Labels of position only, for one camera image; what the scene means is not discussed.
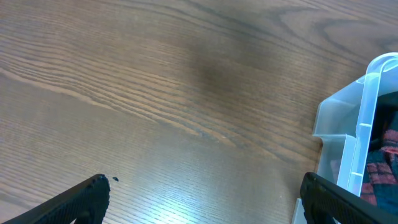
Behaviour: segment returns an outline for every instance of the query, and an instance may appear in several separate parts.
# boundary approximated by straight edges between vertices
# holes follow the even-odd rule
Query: storage bin
[[[366,74],[319,104],[313,135],[323,142],[317,174],[360,196],[378,96],[398,91],[398,53],[375,58]],[[306,223],[301,200],[292,224]]]

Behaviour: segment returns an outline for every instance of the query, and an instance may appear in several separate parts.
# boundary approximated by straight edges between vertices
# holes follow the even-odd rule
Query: clothing
[[[377,100],[361,198],[398,215],[398,93]]]

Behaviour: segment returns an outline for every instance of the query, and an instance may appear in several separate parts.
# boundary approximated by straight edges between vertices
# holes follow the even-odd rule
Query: plaid cloth
[[[366,159],[361,198],[398,215],[398,112],[384,120],[378,150],[370,151]]]

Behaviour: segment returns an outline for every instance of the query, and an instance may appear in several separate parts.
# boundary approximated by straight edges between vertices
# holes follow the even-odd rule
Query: wooden surface
[[[0,221],[104,173],[105,223],[289,223],[319,102],[398,50],[397,9],[0,0]]]

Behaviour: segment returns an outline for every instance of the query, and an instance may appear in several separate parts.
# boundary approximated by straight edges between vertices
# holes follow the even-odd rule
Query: light blue plastic container
[[[366,74],[319,104],[313,135],[323,142],[317,174],[360,196],[378,96],[398,91],[398,53],[375,58]],[[306,223],[297,199],[293,224]]]

